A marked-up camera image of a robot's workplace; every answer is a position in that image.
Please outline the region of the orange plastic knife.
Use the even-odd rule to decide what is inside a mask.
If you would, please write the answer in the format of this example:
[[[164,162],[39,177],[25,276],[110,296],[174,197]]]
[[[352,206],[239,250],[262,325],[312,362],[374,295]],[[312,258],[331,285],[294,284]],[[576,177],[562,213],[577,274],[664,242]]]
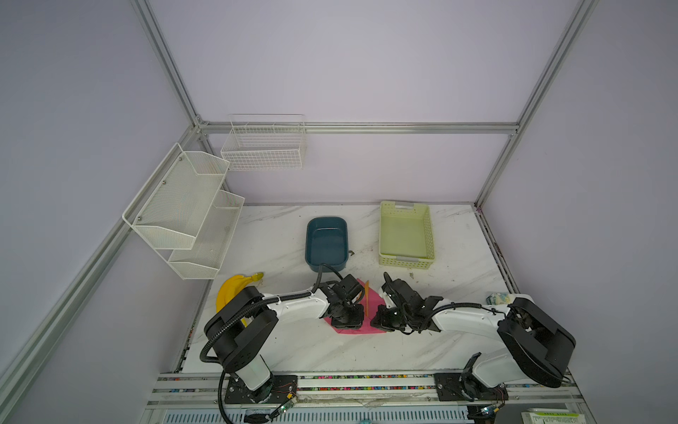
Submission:
[[[369,290],[370,290],[369,280],[367,280],[367,282],[365,282],[365,284],[364,284],[364,309],[365,309],[364,312],[365,312],[365,318],[368,318],[368,316],[369,316]]]

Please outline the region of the pink paper napkin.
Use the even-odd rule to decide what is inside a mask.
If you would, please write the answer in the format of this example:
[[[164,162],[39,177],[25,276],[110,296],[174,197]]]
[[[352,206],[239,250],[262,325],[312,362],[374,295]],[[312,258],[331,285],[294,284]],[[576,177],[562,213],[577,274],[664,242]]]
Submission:
[[[361,279],[358,279],[358,282],[364,287],[365,282]],[[364,306],[364,298],[360,300],[360,305]],[[376,335],[376,334],[385,334],[386,330],[380,330],[372,326],[371,321],[374,319],[377,315],[378,308],[379,306],[385,306],[385,301],[383,298],[381,298],[376,291],[374,291],[371,287],[369,290],[369,316],[368,318],[365,318],[365,312],[364,312],[364,320],[360,328],[358,329],[339,329],[336,328],[332,325],[332,319],[328,316],[324,318],[324,321],[334,329],[334,331],[338,334],[344,334],[344,335]]]

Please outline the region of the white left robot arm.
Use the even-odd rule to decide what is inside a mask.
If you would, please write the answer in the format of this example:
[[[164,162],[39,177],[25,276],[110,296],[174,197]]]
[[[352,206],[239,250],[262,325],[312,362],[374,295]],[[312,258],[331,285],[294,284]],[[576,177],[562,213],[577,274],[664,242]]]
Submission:
[[[252,284],[261,277],[237,275],[222,284],[199,354],[201,362],[219,365],[251,393],[272,390],[273,373],[261,351],[280,322],[329,320],[335,330],[358,330],[367,299],[367,288],[352,275],[336,273],[333,281],[319,275],[310,288],[284,294],[259,291]]]

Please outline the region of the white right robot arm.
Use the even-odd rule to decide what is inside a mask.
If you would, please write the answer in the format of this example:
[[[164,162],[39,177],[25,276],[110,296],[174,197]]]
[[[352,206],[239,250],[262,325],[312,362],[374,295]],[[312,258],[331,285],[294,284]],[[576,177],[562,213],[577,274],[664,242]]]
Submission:
[[[456,331],[503,343],[492,353],[474,353],[467,360],[457,375],[460,397],[475,400],[483,392],[524,379],[547,388],[559,388],[566,380],[575,337],[529,297],[518,296],[503,305],[423,298],[404,280],[388,274],[381,290],[386,304],[371,321],[376,329],[405,335]]]

